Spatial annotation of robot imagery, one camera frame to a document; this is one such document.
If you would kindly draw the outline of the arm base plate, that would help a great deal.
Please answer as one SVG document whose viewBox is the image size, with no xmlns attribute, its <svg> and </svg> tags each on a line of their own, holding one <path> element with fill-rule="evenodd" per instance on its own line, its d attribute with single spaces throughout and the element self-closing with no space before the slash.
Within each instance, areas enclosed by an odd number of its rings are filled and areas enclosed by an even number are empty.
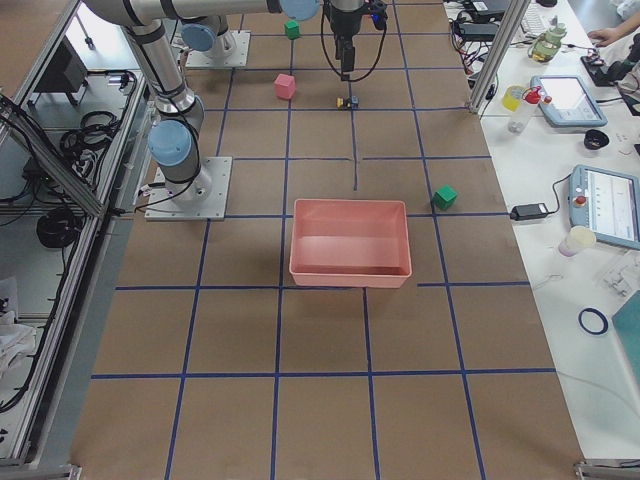
<svg viewBox="0 0 640 480">
<path fill-rule="evenodd" d="M 145 208 L 147 221 L 198 221 L 223 220 L 230 178 L 231 157 L 204 157 L 199 175 L 183 193 L 183 187 L 165 181 L 159 167 L 155 171 L 155 182 L 163 186 L 150 193 L 150 207 Z"/>
<path fill-rule="evenodd" d="M 244 68 L 248 60 L 251 32 L 249 30 L 229 31 L 233 34 L 237 44 L 235 51 L 230 56 L 211 58 L 186 46 L 188 50 L 186 67 L 191 69 Z"/>
</svg>

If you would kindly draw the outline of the green cube near arm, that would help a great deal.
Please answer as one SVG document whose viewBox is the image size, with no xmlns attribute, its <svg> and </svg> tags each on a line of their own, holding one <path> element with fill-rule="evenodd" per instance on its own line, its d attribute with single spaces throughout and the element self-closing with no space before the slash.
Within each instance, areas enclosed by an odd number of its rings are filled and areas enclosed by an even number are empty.
<svg viewBox="0 0 640 480">
<path fill-rule="evenodd" d="M 296 20 L 287 20 L 284 23 L 284 33 L 289 40 L 298 39 L 301 36 L 299 23 Z"/>
</svg>

